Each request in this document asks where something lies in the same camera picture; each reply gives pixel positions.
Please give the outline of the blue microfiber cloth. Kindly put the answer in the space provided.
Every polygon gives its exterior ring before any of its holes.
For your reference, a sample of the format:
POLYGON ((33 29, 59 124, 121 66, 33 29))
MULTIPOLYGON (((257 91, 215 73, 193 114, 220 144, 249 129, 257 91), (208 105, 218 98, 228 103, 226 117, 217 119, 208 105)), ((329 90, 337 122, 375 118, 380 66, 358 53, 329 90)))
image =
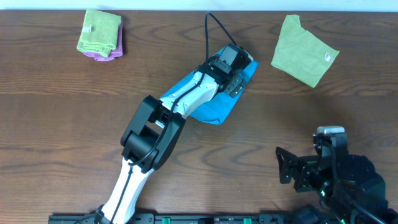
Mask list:
MULTIPOLYGON (((245 81, 249 82, 257 66, 258 63, 252 58, 252 62, 242 71, 245 81)), ((218 84, 209 75, 199 72, 198 67, 160 98, 162 105, 173 109, 174 113, 180 113, 183 118, 191 116, 203 123, 222 124, 243 91, 235 98, 226 93, 216 93, 218 84)))

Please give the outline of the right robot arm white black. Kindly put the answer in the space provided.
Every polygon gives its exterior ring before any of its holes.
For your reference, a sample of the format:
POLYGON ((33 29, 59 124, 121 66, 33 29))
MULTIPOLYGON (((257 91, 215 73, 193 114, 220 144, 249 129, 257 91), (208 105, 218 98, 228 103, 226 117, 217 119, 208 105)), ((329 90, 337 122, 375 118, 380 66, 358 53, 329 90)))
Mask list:
POLYGON ((281 184, 315 191, 340 223, 397 223, 388 206, 386 183, 366 157, 350 154, 345 133, 313 135, 314 156, 296 156, 277 147, 281 184))

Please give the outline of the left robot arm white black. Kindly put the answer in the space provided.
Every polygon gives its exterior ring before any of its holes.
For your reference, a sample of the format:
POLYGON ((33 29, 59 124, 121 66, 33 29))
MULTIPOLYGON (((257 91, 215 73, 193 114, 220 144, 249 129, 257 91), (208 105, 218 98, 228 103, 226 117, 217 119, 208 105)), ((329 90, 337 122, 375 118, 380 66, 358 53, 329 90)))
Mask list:
POLYGON ((121 137, 121 172, 109 200, 95 212, 95 223, 131 219, 147 179, 171 155, 186 118, 215 98, 237 97, 247 85, 243 71, 251 65, 254 59, 247 51, 229 44, 160 99, 143 99, 121 137))

